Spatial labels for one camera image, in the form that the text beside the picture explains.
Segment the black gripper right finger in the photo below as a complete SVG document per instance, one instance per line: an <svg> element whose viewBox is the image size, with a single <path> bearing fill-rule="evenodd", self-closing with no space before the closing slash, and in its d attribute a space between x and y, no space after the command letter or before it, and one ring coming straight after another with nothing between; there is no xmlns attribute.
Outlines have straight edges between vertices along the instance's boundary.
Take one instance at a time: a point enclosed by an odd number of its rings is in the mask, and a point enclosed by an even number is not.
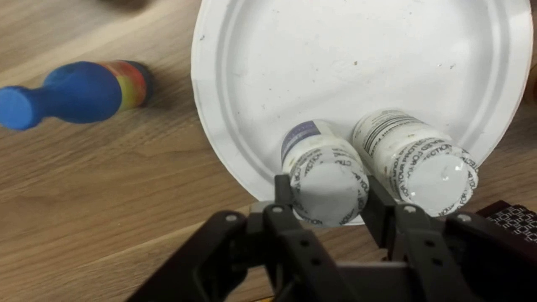
<svg viewBox="0 0 537 302"><path fill-rule="evenodd" d="M466 284L443 239L439 224L411 203L397 203L369 177L369 200L360 214L387 261L409 271L409 282L422 302L481 302Z"/></svg>

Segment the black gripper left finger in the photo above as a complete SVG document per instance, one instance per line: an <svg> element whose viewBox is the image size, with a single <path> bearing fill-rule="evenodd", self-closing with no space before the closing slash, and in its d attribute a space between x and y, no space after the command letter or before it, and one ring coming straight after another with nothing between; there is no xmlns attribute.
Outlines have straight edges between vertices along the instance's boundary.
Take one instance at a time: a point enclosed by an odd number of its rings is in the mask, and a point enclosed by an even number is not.
<svg viewBox="0 0 537 302"><path fill-rule="evenodd" d="M317 237L293 215L288 175L276 175L275 202L263 222L276 244L276 294L273 302L355 302L335 262Z"/></svg>

